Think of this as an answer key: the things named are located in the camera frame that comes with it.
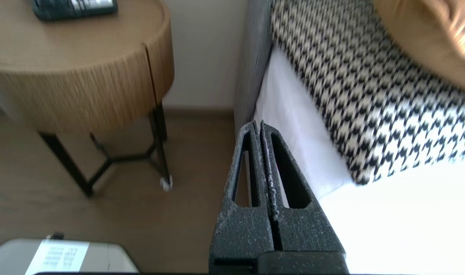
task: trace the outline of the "houndstooth cushion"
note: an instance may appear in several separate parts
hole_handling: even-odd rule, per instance
[[[465,158],[465,92],[402,54],[371,0],[280,0],[271,22],[356,183]]]

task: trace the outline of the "wooden nightstand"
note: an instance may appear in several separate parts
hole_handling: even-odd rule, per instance
[[[160,0],[121,0],[118,14],[44,23],[31,1],[0,0],[0,106],[37,130],[88,196],[114,162],[157,151],[161,184],[172,186],[162,143],[161,100],[174,78],[169,10]],[[86,180],[57,133],[92,133],[149,115],[154,143],[140,155],[111,157]]]

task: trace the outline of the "bed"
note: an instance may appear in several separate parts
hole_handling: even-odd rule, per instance
[[[264,120],[280,131],[346,250],[350,273],[464,274],[465,160],[356,184],[288,54],[271,42],[271,3],[249,5],[236,125]]]

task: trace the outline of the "white bedding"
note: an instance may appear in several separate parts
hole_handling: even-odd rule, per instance
[[[254,116],[280,131],[346,250],[351,273],[465,274],[465,162],[356,186],[279,49]]]

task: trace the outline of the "black metal table leg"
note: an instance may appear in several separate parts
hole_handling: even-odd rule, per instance
[[[163,111],[163,104],[162,103],[159,103],[156,106],[156,110],[154,111],[154,115],[157,117],[157,128],[159,130],[161,140],[163,142],[166,142],[168,140],[168,132],[166,131],[166,122],[164,120],[164,111]]]
[[[71,177],[75,180],[76,184],[78,184],[79,188],[83,191],[83,193],[88,197],[93,195],[92,186],[88,184],[88,182],[84,178],[84,175],[81,173],[80,169],[75,164],[71,156],[68,154],[63,144],[61,144],[61,141],[59,141],[57,136],[55,134],[43,133],[39,133],[39,135],[42,137],[45,144],[49,146],[52,153],[56,155],[61,164],[63,164],[66,171],[68,171]]]
[[[163,187],[164,190],[167,191],[173,187],[173,181],[169,174],[168,163],[166,162],[166,156],[164,155],[164,147],[163,147],[164,139],[162,137],[164,134],[166,134],[166,126],[164,125],[164,115],[162,113],[162,106],[161,106],[161,111],[159,111],[158,109],[159,108],[156,108],[154,111],[149,113],[149,122],[151,124],[152,136],[154,138],[154,145],[156,146],[157,158],[159,160],[159,164],[161,165],[161,169],[162,169],[161,174],[163,178],[161,178],[161,186]]]

